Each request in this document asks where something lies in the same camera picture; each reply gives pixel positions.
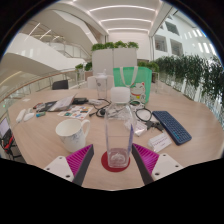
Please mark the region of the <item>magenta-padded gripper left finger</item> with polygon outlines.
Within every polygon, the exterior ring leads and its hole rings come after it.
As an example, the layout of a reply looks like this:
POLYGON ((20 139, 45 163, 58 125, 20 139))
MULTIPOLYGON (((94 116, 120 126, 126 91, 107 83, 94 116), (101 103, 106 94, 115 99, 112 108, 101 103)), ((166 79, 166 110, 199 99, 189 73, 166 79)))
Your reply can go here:
POLYGON ((94 148, 90 144, 67 157, 58 156, 45 167, 45 170, 81 186, 93 155, 94 148))

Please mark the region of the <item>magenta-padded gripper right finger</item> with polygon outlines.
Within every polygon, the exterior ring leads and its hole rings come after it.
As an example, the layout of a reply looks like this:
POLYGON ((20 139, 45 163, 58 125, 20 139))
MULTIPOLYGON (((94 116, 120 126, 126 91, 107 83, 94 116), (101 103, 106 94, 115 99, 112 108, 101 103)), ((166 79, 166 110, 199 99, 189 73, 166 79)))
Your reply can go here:
POLYGON ((157 154, 133 143, 132 154, 145 185, 183 169, 183 166, 167 153, 157 154))

